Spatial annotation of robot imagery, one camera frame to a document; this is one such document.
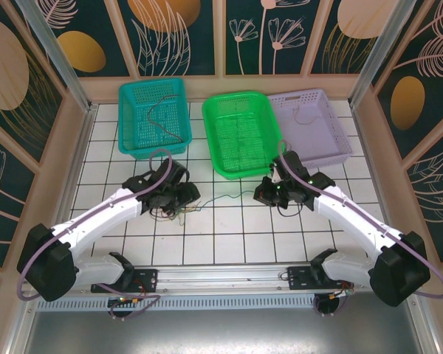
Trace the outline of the teal plastic basket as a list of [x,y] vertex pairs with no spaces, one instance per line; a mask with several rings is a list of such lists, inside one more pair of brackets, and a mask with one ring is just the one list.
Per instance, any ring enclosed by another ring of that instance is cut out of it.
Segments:
[[176,155],[192,141],[185,84],[180,78],[142,80],[118,91],[118,148],[148,159],[159,148]]

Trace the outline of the lavender plastic basket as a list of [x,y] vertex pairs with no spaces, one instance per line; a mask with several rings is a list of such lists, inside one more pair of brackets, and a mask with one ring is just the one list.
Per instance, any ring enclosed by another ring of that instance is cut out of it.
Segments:
[[283,138],[304,167],[342,164],[352,155],[346,132],[324,90],[268,96]]

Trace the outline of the green plastic basket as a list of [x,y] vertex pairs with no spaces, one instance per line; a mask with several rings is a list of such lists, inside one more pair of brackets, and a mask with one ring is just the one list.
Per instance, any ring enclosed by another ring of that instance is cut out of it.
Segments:
[[220,94],[202,104],[213,169],[228,180],[260,176],[283,139],[268,97],[257,91]]

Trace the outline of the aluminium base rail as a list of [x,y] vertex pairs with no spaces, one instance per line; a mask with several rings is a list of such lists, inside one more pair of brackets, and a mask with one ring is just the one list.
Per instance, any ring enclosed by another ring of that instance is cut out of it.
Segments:
[[153,266],[165,295],[275,294],[289,290],[291,263]]

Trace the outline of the aluminium frame post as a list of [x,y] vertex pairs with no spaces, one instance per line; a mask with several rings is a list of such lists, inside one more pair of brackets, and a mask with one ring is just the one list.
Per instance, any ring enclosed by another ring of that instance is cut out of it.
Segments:
[[381,65],[387,61],[387,56],[393,52],[392,48],[398,41],[400,33],[404,28],[408,29],[406,24],[409,19],[414,19],[414,10],[420,9],[424,2],[425,0],[398,0],[392,9],[348,98],[352,111],[360,104]]
[[40,43],[44,46],[48,52],[51,61],[55,64],[60,76],[66,82],[67,87],[76,99],[78,105],[88,113],[91,110],[97,108],[86,95],[75,70],[70,65],[69,61],[59,45],[53,31],[46,23],[41,11],[38,9],[38,5],[34,0],[16,0],[24,17],[29,21],[30,26]]

